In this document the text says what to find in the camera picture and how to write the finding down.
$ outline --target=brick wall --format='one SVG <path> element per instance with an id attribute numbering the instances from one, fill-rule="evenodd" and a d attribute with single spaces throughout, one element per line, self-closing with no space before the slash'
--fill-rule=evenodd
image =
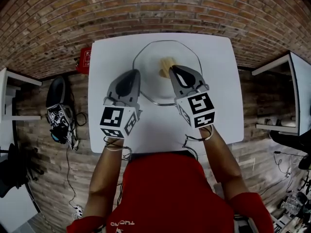
<path id="1" fill-rule="evenodd" d="M 302 0 L 10 0 L 0 11 L 0 68 L 44 78 L 74 70 L 94 40 L 153 32 L 229 37 L 244 67 L 287 50 L 311 62 Z"/>

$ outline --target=floor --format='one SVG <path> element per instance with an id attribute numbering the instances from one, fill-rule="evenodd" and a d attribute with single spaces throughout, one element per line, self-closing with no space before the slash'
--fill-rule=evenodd
<path id="1" fill-rule="evenodd" d="M 246 70 L 239 70 L 239 75 L 244 108 L 244 140 L 231 144 L 229 147 L 239 163 L 255 159 L 255 164 L 250 161 L 248 164 L 241 165 L 242 174 L 250 191 L 262 194 L 263 202 L 272 212 L 285 195 L 286 190 L 292 190 L 298 186 L 304 172 L 297 168 L 298 157 L 276 155 L 276 161 L 282 159 L 280 169 L 286 172 L 291 167 L 293 173 L 291 177 L 281 181 L 284 179 L 284 174 L 280 172 L 274 161 L 273 151 L 290 153 L 299 153 L 299 151 L 273 142 L 266 131 L 255 128 L 255 123 L 262 120 L 263 117 L 275 113 L 288 118 L 294 116 L 291 106 L 294 99 L 293 87 L 290 77 L 285 75 L 260 74 L 253 77 Z M 69 80 L 75 99 L 76 112 L 87 113 L 88 76 L 72 75 L 69 76 Z M 74 213 L 74 209 L 68 204 L 73 197 L 73 191 L 66 179 L 68 171 L 67 145 L 61 145 L 52 140 L 49 132 L 50 126 L 45 120 L 45 99 L 50 84 L 51 81 L 45 81 L 40 88 L 25 87 L 19 96 L 20 99 L 17 100 L 19 115 L 42 115 L 40 121 L 17 122 L 17 134 L 20 142 L 38 148 L 34 161 L 45 171 L 43 176 L 38 177 L 37 182 L 30 182 L 35 201 L 42 211 L 29 221 L 36 233 L 52 232 L 51 227 L 56 233 L 66 232 L 66 226 L 73 221 L 72 213 Z M 92 153 L 90 149 L 88 124 L 78 127 L 77 135 L 81 139 L 78 151 L 68 150 L 70 165 L 68 178 L 76 192 L 74 203 L 84 207 L 90 178 L 99 155 Z M 206 155 L 200 156 L 199 161 L 210 185 L 213 186 L 215 179 L 209 168 Z M 122 164 L 119 181 L 122 180 L 125 167 L 126 162 Z"/>

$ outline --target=clear plate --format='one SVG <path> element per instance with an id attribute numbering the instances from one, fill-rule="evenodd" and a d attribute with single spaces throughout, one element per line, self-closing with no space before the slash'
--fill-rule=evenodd
<path id="1" fill-rule="evenodd" d="M 155 41 L 147 45 L 133 61 L 133 68 L 140 71 L 140 90 L 157 103 L 174 103 L 176 97 L 172 82 L 160 76 L 160 59 L 172 57 L 178 65 L 190 67 L 200 73 L 197 55 L 178 41 Z"/>

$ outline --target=wire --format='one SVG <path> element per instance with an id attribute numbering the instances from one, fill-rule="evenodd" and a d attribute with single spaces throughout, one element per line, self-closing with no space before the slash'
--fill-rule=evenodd
<path id="1" fill-rule="evenodd" d="M 281 168 L 280 168 L 280 164 L 282 163 L 282 159 L 280 159 L 278 162 L 276 162 L 276 154 L 275 154 L 275 152 L 273 153 L 273 157 L 274 157 L 274 162 L 276 163 L 276 165 L 277 165 L 278 169 L 280 170 L 280 172 L 281 172 L 281 173 L 284 173 L 284 172 L 281 170 Z"/>
<path id="2" fill-rule="evenodd" d="M 72 216 L 73 220 L 76 220 L 76 216 L 77 216 L 77 219 L 81 218 L 81 216 L 79 214 L 77 214 L 77 213 L 72 213 L 71 216 Z"/>
<path id="3" fill-rule="evenodd" d="M 84 123 L 82 123 L 82 124 L 79 124 L 78 123 L 78 120 L 77 120 L 77 117 L 78 117 L 78 115 L 83 115 L 84 116 L 84 119 L 85 119 L 85 122 Z M 86 113 L 85 112 L 79 112 L 77 115 L 76 115 L 76 123 L 77 123 L 77 125 L 78 126 L 80 126 L 80 127 L 82 127 L 82 126 L 84 126 L 84 125 L 86 125 L 86 123 L 87 123 L 87 117 L 86 117 Z"/>
<path id="4" fill-rule="evenodd" d="M 68 184 L 69 184 L 69 186 L 72 188 L 73 193 L 74 193 L 74 194 L 73 194 L 73 198 L 68 202 L 68 204 L 70 204 L 70 202 L 73 201 L 74 198 L 76 197 L 76 192 L 75 192 L 75 190 L 73 189 L 73 187 L 72 187 L 72 185 L 70 184 L 69 179 L 68 179 L 68 175 L 69 175 L 69 171 L 70 171 L 69 159 L 68 159 L 68 149 L 69 149 L 69 145 L 68 145 L 67 150 L 66 150 L 66 158 L 67 158 L 67 164 L 68 164 L 67 181 L 68 181 Z"/>
<path id="5" fill-rule="evenodd" d="M 293 156 L 299 156 L 299 157 L 305 157 L 305 155 L 298 155 L 298 154 L 293 154 L 293 153 L 284 153 L 284 152 L 280 152 L 280 151 L 274 151 L 274 154 L 287 154 L 287 155 L 293 155 Z"/>
<path id="6" fill-rule="evenodd" d="M 104 137 L 104 142 L 106 143 L 105 148 L 110 150 L 110 151 L 120 151 L 120 150 L 129 150 L 130 152 L 128 154 L 124 154 L 122 160 L 123 161 L 130 161 L 131 157 L 132 157 L 132 149 L 130 147 L 123 147 L 120 145 L 115 144 L 115 142 L 118 141 L 118 139 L 116 139 L 113 142 L 108 142 L 106 140 L 106 136 Z"/>
<path id="7" fill-rule="evenodd" d="M 186 149 L 192 151 L 193 154 L 195 155 L 195 159 L 196 159 L 197 161 L 199 160 L 199 156 L 198 156 L 197 152 L 196 152 L 193 148 L 190 148 L 189 146 L 186 146 L 187 142 L 189 141 L 189 139 L 190 139 L 190 140 L 193 140 L 193 141 L 199 141 L 199 142 L 207 141 L 207 140 L 209 140 L 209 139 L 213 136 L 213 134 L 214 134 L 214 127 L 213 127 L 213 125 L 211 125 L 212 132 L 211 132 L 209 129 L 205 128 L 205 127 L 204 127 L 204 128 L 201 128 L 201 129 L 204 130 L 204 131 L 208 131 L 208 132 L 209 132 L 209 136 L 206 137 L 206 138 L 195 138 L 195 137 L 193 137 L 193 136 L 185 135 L 185 136 L 186 136 L 185 143 L 184 143 L 184 145 L 182 146 L 183 148 L 186 148 Z"/>
<path id="8" fill-rule="evenodd" d="M 276 184 L 274 184 L 274 185 L 268 187 L 266 190 L 264 190 L 263 193 L 260 194 L 260 196 L 262 196 L 266 191 L 268 191 L 268 190 L 271 189 L 272 187 L 276 186 L 277 184 L 280 184 L 282 181 L 284 181 L 284 180 L 286 180 L 286 179 L 288 179 L 288 177 L 286 177 L 285 179 L 283 179 L 283 180 L 277 182 Z"/>
<path id="9" fill-rule="evenodd" d="M 120 204 L 120 201 L 121 201 L 121 198 L 122 198 L 122 193 L 123 193 L 123 182 L 120 185 L 120 195 L 119 195 L 118 200 L 117 200 L 117 205 Z"/>
<path id="10" fill-rule="evenodd" d="M 290 186 L 293 184 L 293 175 L 291 175 L 291 179 L 290 179 L 290 181 L 288 182 L 288 186 L 287 186 L 287 188 L 286 188 L 286 192 L 288 192 L 288 189 L 290 188 Z"/>
<path id="11" fill-rule="evenodd" d="M 72 143 L 70 142 L 70 140 L 68 139 L 68 137 L 66 137 L 66 139 L 67 139 L 67 142 L 69 143 L 69 146 L 71 147 L 71 149 L 72 149 L 72 150 L 78 151 L 78 147 L 73 147 L 73 146 L 72 146 Z"/>

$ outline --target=person's arm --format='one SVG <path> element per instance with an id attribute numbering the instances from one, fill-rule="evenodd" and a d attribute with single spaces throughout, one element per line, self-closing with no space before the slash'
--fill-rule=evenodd
<path id="1" fill-rule="evenodd" d="M 203 129 L 200 129 L 200 133 L 202 138 L 210 135 Z M 248 192 L 237 161 L 215 127 L 213 136 L 204 141 L 204 146 L 209 165 L 216 181 L 222 184 L 226 200 L 230 200 L 240 193 Z"/>
<path id="2" fill-rule="evenodd" d="M 115 144 L 123 146 L 123 142 L 124 140 L 119 139 Z M 111 214 L 120 174 L 121 159 L 122 150 L 110 151 L 106 147 L 104 148 L 91 179 L 83 217 L 100 216 L 106 221 Z"/>

